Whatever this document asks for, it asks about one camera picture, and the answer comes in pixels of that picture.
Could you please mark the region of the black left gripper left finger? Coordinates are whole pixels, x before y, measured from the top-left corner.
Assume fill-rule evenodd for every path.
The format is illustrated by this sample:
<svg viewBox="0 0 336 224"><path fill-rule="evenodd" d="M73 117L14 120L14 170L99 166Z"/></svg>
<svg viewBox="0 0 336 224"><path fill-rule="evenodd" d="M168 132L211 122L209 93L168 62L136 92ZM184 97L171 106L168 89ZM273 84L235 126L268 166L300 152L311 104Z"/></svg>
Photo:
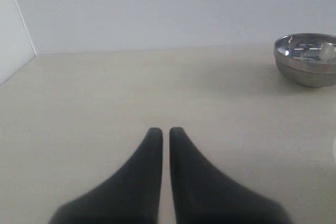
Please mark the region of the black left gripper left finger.
<svg viewBox="0 0 336 224"><path fill-rule="evenodd" d="M101 185L57 209L50 223L157 223L163 133L148 129L133 155Z"/></svg>

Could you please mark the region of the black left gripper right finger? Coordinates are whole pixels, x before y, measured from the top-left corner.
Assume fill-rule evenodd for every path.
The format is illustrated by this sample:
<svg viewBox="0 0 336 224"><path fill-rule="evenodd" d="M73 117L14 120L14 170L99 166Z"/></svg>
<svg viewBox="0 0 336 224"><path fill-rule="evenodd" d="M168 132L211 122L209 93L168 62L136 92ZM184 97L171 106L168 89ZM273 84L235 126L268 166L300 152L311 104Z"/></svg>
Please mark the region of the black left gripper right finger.
<svg viewBox="0 0 336 224"><path fill-rule="evenodd" d="M289 223L283 207L217 169L181 127L170 129L170 175L177 223Z"/></svg>

